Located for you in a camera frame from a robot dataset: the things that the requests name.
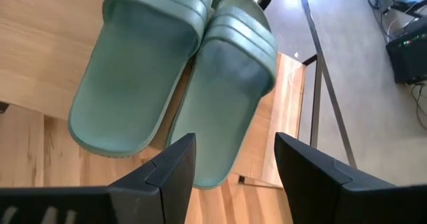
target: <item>wooden board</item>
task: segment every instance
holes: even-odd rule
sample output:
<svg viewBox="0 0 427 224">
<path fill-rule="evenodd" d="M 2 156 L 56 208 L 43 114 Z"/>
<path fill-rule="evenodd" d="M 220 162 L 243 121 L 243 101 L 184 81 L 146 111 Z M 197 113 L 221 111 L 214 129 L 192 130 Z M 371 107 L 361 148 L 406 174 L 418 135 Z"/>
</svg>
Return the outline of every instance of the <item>wooden board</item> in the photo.
<svg viewBox="0 0 427 224">
<path fill-rule="evenodd" d="M 0 187 L 108 185 L 145 163 L 148 151 L 100 157 L 74 143 L 64 120 L 16 106 L 0 115 Z M 240 185 L 231 174 L 221 187 L 193 189 L 185 223 L 290 224 L 292 218 L 283 190 Z"/>
<path fill-rule="evenodd" d="M 67 119 L 102 25 L 102 1 L 0 0 L 0 101 Z M 240 175 L 268 183 L 278 180 L 273 134 L 298 134 L 304 85 L 300 63 L 283 54 L 278 60 L 276 90 L 259 104 L 234 168 Z M 145 152 L 151 157 L 163 149 L 191 70 L 187 65 Z"/>
</svg>

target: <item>gray carpet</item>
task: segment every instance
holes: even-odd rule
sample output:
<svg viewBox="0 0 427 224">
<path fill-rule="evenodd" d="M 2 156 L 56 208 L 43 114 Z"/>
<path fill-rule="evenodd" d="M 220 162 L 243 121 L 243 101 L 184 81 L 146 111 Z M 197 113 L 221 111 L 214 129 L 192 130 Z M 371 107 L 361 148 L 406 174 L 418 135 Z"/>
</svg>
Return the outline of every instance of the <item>gray carpet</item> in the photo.
<svg viewBox="0 0 427 224">
<path fill-rule="evenodd" d="M 359 169 L 397 185 L 427 183 L 427 131 L 417 121 L 410 87 L 393 81 L 386 43 L 367 1 L 309 3 Z M 273 0 L 266 15 L 282 53 L 299 61 L 314 54 L 300 0 Z M 385 26 L 396 17 L 391 30 L 411 20 L 391 12 Z M 314 69 L 308 67 L 300 129 L 306 143 Z M 427 98 L 421 105 L 427 110 Z M 319 150 L 347 163 L 324 82 L 320 113 Z"/>
</svg>

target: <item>wooden floor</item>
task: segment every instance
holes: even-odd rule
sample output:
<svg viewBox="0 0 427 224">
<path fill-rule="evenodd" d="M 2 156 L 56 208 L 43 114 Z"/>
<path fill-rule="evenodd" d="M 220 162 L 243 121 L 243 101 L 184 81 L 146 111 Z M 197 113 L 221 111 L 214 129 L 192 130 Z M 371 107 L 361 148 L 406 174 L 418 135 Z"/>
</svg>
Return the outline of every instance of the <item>wooden floor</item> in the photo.
<svg viewBox="0 0 427 224">
<path fill-rule="evenodd" d="M 0 115 L 0 187 L 107 185 L 154 154 L 143 151 L 125 159 L 92 155 L 73 141 L 63 120 L 16 106 Z M 186 223 L 270 224 L 292 219 L 283 190 L 240 185 L 232 174 L 216 189 L 193 189 Z"/>
</svg>

